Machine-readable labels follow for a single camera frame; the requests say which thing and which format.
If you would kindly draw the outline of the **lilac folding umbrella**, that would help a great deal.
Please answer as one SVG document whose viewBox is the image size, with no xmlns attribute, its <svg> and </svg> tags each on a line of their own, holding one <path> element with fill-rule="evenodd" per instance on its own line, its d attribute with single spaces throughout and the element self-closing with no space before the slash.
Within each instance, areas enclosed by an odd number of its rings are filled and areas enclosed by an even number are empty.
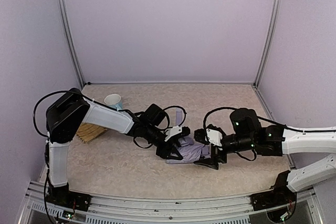
<svg viewBox="0 0 336 224">
<path fill-rule="evenodd" d="M 181 106 L 169 106 L 166 109 L 172 109 L 175 108 L 175 125 L 174 126 L 181 126 L 184 127 L 184 121 L 186 119 L 186 111 Z M 183 133 L 180 133 L 174 137 L 172 137 L 167 143 L 172 144 L 177 148 L 177 150 L 181 153 L 183 156 L 182 160 L 166 160 L 168 164 L 193 164 L 195 161 L 201 159 L 201 158 L 208 158 L 210 157 L 210 150 L 209 147 L 201 144 L 196 143 L 194 141 L 194 145 L 186 146 L 186 147 L 178 147 L 178 139 L 182 137 Z"/>
</svg>

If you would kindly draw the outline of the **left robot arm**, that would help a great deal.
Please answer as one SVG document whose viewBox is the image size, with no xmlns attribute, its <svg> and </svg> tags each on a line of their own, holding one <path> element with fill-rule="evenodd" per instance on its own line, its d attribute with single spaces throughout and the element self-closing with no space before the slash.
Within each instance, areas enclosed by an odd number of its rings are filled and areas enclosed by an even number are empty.
<svg viewBox="0 0 336 224">
<path fill-rule="evenodd" d="M 46 128 L 49 144 L 49 181 L 54 188 L 68 186 L 67 158 L 69 143 L 84 123 L 117 131 L 132 138 L 143 138 L 156 147 L 162 159 L 181 161 L 179 139 L 190 134 L 187 126 L 169 126 L 160 129 L 165 110 L 151 104 L 144 112 L 133 113 L 128 109 L 115 109 L 97 102 L 77 88 L 61 91 L 62 95 L 46 111 Z"/>
</svg>

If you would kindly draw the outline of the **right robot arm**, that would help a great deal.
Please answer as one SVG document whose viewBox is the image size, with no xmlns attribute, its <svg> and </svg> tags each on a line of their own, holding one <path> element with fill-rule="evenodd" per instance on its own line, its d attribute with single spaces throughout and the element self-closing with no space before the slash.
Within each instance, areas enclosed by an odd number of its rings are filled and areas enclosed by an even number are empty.
<svg viewBox="0 0 336 224">
<path fill-rule="evenodd" d="M 240 158 L 243 151 L 253 155 L 284 156 L 294 153 L 327 153 L 328 156 L 300 169 L 287 170 L 277 176 L 273 190 L 286 189 L 296 193 L 335 176 L 335 128 L 296 128 L 269 120 L 263 127 L 263 118 L 253 109 L 232 108 L 229 116 L 234 133 L 227 135 L 220 127 L 207 124 L 194 132 L 195 141 L 208 145 L 211 154 L 200 158 L 196 165 L 215 170 L 227 162 L 227 155 Z"/>
</svg>

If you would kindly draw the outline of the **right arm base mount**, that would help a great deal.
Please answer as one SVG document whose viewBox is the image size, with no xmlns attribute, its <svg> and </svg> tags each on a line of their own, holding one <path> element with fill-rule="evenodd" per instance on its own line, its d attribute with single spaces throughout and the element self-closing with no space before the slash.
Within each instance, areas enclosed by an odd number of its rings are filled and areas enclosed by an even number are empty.
<svg viewBox="0 0 336 224">
<path fill-rule="evenodd" d="M 254 211 L 259 211 L 286 205 L 290 201 L 294 202 L 297 199 L 297 195 L 285 186 L 252 194 L 250 198 Z"/>
</svg>

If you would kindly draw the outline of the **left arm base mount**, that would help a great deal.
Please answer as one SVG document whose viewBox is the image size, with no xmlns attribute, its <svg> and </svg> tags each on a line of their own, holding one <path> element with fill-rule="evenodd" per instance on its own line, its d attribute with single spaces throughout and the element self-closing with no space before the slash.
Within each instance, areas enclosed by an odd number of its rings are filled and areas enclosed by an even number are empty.
<svg viewBox="0 0 336 224">
<path fill-rule="evenodd" d="M 88 211 L 91 196 L 59 187 L 48 191 L 46 201 L 72 210 Z"/>
</svg>

